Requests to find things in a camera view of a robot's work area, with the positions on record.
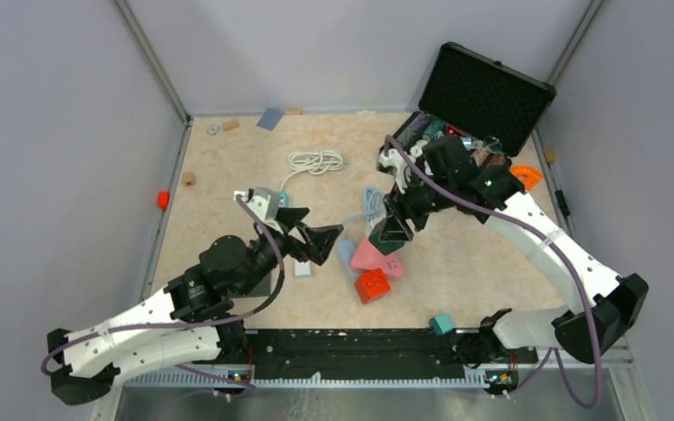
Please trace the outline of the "small white charger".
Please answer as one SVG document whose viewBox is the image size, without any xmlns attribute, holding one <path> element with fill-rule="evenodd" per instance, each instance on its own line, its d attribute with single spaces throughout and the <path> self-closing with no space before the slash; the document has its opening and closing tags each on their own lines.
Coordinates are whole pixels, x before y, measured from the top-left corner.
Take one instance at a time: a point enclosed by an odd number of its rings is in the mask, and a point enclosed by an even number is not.
<svg viewBox="0 0 674 421">
<path fill-rule="evenodd" d="M 294 261 L 293 274 L 296 278 L 312 276 L 312 264 L 309 261 Z"/>
</svg>

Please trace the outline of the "red orange clip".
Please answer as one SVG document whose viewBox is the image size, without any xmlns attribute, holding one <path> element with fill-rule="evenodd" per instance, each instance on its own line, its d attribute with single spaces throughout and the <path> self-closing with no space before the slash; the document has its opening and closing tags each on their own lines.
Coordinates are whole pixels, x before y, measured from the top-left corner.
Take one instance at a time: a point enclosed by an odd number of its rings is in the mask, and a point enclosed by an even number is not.
<svg viewBox="0 0 674 421">
<path fill-rule="evenodd" d="M 167 208 L 169 207 L 169 202 L 170 202 L 170 193 L 166 190 L 160 191 L 156 198 L 157 207 L 162 211 L 166 211 Z"/>
</svg>

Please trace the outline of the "wooden block top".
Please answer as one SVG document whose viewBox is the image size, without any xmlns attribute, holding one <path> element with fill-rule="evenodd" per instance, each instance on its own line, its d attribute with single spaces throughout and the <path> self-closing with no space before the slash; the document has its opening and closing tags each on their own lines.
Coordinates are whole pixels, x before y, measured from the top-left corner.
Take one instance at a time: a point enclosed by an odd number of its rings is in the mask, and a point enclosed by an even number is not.
<svg viewBox="0 0 674 421">
<path fill-rule="evenodd" d="M 240 121 L 238 119 L 230 119 L 221 125 L 221 129 L 224 132 L 229 132 L 240 126 Z"/>
</svg>

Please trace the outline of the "wooden block right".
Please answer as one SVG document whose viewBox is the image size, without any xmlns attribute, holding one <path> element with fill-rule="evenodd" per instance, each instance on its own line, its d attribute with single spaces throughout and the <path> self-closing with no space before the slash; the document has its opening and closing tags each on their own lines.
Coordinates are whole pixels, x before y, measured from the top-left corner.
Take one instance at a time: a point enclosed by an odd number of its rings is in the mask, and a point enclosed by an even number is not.
<svg viewBox="0 0 674 421">
<path fill-rule="evenodd" d="M 548 165 L 551 165 L 556 161 L 556 155 L 551 148 L 544 147 L 542 153 Z"/>
</svg>

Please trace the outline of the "wooden block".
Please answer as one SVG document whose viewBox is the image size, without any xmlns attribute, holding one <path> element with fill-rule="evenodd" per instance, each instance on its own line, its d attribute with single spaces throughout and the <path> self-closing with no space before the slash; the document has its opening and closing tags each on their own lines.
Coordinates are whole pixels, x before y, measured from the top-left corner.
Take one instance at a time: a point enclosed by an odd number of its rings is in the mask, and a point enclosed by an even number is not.
<svg viewBox="0 0 674 421">
<path fill-rule="evenodd" d="M 224 132 L 229 132 L 240 126 L 240 121 L 238 119 L 230 119 L 221 125 L 221 129 Z"/>
<path fill-rule="evenodd" d="M 551 148 L 544 147 L 542 153 L 548 165 L 551 165 L 556 161 L 556 155 Z"/>
</svg>

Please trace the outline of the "black open case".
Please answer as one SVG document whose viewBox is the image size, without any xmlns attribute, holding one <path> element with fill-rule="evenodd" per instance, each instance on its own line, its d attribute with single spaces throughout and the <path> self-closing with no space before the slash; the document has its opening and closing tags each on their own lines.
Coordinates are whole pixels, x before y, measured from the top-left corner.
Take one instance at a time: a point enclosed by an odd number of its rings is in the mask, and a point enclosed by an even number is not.
<svg viewBox="0 0 674 421">
<path fill-rule="evenodd" d="M 519 155 L 556 88 L 458 43 L 441 45 L 418 109 L 393 134 L 405 150 L 442 135 L 460 136 L 480 167 L 510 164 Z"/>
</svg>

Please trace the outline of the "orange arch toy right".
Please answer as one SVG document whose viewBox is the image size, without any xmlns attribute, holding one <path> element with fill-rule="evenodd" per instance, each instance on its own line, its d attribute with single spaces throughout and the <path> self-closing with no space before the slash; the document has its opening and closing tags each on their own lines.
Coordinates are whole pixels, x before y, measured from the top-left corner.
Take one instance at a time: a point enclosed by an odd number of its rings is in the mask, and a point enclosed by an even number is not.
<svg viewBox="0 0 674 421">
<path fill-rule="evenodd" d="M 510 173 L 524 185 L 526 191 L 534 189 L 543 179 L 540 171 L 526 165 L 513 166 L 510 168 Z"/>
</svg>

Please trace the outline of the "dark grey building baseplate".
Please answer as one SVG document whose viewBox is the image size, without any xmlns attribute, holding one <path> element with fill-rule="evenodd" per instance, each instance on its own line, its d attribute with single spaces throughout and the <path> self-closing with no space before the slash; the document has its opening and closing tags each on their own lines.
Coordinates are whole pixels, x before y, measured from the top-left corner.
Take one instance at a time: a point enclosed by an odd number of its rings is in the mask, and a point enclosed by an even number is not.
<svg viewBox="0 0 674 421">
<path fill-rule="evenodd" d="M 267 297 L 270 293 L 271 275 L 267 275 L 247 294 L 247 298 Z"/>
</svg>

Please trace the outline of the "grey blue card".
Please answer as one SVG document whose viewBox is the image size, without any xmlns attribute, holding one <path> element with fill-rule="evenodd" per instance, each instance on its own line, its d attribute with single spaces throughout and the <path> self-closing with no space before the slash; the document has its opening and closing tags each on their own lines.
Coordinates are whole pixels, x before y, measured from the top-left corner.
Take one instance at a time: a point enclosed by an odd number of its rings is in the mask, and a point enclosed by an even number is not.
<svg viewBox="0 0 674 421">
<path fill-rule="evenodd" d="M 256 126 L 267 131 L 273 131 L 284 115 L 284 110 L 268 108 L 263 112 L 262 116 L 256 123 Z"/>
</svg>

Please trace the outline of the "red cube socket adapter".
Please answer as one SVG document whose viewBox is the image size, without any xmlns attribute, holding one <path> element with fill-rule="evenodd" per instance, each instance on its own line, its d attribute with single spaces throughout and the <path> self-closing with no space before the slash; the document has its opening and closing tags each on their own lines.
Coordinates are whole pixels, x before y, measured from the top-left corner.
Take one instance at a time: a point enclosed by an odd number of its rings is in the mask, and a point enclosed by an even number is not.
<svg viewBox="0 0 674 421">
<path fill-rule="evenodd" d="M 372 303 L 391 291 L 391 285 L 381 268 L 359 275 L 354 282 L 354 288 L 363 304 Z"/>
</svg>

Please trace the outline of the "dark green cube adapter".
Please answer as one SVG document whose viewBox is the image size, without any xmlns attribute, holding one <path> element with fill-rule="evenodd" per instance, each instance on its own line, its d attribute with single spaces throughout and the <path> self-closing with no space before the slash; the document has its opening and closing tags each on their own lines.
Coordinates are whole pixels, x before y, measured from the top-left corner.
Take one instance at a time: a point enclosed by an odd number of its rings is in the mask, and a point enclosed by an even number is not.
<svg viewBox="0 0 674 421">
<path fill-rule="evenodd" d="M 401 227 L 384 220 L 371 230 L 369 242 L 380 254 L 389 255 L 405 245 L 406 235 Z"/>
</svg>

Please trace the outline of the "pink triangular power strip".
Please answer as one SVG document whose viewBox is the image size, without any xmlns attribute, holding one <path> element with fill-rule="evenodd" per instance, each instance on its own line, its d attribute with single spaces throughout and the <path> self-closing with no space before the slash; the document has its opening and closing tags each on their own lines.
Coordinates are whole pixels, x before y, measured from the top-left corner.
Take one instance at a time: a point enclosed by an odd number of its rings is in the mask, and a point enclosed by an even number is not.
<svg viewBox="0 0 674 421">
<path fill-rule="evenodd" d="M 405 274 L 405 269 L 395 253 L 381 254 L 367 237 L 355 249 L 349 267 L 357 273 L 381 269 L 390 280 L 397 280 Z"/>
</svg>

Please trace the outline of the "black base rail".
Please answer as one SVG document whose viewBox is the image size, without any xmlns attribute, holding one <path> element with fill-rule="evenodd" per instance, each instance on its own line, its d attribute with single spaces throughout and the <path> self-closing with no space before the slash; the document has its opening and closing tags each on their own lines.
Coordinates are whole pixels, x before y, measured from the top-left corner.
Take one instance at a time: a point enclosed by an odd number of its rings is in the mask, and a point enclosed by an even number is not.
<svg viewBox="0 0 674 421">
<path fill-rule="evenodd" d="M 536 351 L 505 350 L 477 332 L 422 329 L 260 329 L 245 332 L 197 366 L 242 366 L 256 380 L 461 379 L 485 364 L 535 363 Z"/>
</svg>

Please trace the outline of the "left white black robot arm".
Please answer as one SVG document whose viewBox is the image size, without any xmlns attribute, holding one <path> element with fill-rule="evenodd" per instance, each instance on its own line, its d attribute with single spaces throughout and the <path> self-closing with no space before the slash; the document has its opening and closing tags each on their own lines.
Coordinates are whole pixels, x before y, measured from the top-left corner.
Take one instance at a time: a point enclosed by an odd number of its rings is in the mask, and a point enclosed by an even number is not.
<svg viewBox="0 0 674 421">
<path fill-rule="evenodd" d="M 107 395 L 124 382 L 189 362 L 243 358 L 245 319 L 269 307 L 284 284 L 284 257 L 323 265 L 344 228 L 310 227 L 306 208 L 279 208 L 255 222 L 255 239 L 215 239 L 197 264 L 147 299 L 81 331 L 47 334 L 43 372 L 51 392 L 76 406 Z"/>
</svg>

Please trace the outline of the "metal washer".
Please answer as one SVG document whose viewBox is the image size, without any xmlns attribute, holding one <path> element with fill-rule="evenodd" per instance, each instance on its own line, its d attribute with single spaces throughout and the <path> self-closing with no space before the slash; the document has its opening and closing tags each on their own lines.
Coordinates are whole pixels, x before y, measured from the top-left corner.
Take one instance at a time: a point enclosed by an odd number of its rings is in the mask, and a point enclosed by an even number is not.
<svg viewBox="0 0 674 421">
<path fill-rule="evenodd" d="M 211 135 L 211 136 L 218 134 L 219 131 L 220 131 L 220 128 L 219 128 L 218 125 L 211 125 L 211 126 L 209 126 L 208 129 L 206 130 L 206 132 L 207 132 L 209 135 Z"/>
</svg>

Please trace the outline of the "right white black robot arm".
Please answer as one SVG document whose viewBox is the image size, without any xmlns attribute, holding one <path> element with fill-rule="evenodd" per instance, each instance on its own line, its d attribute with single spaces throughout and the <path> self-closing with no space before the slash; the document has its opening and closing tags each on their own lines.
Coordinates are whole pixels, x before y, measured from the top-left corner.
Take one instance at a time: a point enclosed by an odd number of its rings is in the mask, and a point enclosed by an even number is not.
<svg viewBox="0 0 674 421">
<path fill-rule="evenodd" d="M 387 136 L 376 166 L 395 179 L 383 198 L 384 217 L 369 235 L 380 253 L 396 252 L 431 214 L 455 208 L 516 246 L 564 299 L 561 308 L 501 310 L 485 319 L 479 348 L 486 359 L 502 361 L 515 348 L 538 346 L 598 365 L 635 324 L 646 281 L 620 275 L 587 253 L 539 207 L 511 173 L 510 160 L 479 167 L 456 135 L 430 141 L 415 158 Z"/>
</svg>

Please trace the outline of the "teal power strip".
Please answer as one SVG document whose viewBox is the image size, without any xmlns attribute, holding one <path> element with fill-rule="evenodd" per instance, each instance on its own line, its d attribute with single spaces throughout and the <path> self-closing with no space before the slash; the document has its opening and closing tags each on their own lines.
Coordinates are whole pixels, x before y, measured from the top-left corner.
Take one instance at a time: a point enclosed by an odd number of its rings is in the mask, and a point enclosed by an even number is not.
<svg viewBox="0 0 674 421">
<path fill-rule="evenodd" d="M 279 206 L 281 208 L 287 208 L 289 206 L 289 195 L 283 190 L 280 190 L 278 192 L 278 195 L 279 195 Z"/>
</svg>

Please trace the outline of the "teal small plug adapter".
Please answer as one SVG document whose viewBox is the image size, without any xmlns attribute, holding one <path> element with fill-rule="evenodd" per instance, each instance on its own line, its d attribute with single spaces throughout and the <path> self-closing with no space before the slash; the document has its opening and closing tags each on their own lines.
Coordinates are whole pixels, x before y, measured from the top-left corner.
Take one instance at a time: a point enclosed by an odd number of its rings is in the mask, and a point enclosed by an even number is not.
<svg viewBox="0 0 674 421">
<path fill-rule="evenodd" d="M 441 313 L 429 319 L 428 324 L 433 333 L 440 337 L 452 332 L 455 329 L 455 323 L 448 313 Z"/>
</svg>

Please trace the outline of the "light blue power strip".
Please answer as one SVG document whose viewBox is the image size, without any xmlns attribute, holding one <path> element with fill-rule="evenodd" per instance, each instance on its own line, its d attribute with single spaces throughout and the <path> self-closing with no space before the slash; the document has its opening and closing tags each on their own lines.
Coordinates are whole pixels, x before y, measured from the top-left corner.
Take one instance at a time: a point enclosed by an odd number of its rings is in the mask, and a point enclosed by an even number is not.
<svg viewBox="0 0 674 421">
<path fill-rule="evenodd" d="M 345 218 L 341 223 L 343 231 L 336 244 L 336 251 L 340 258 L 341 265 L 351 282 L 356 281 L 360 274 L 350 267 L 350 262 L 355 256 L 356 246 L 353 241 L 346 237 L 347 225 L 358 219 L 363 219 L 365 225 L 370 227 L 370 224 L 373 221 L 378 220 L 384 213 L 382 200 L 383 193 L 379 189 L 373 187 L 365 188 L 362 192 L 362 212 Z"/>
</svg>

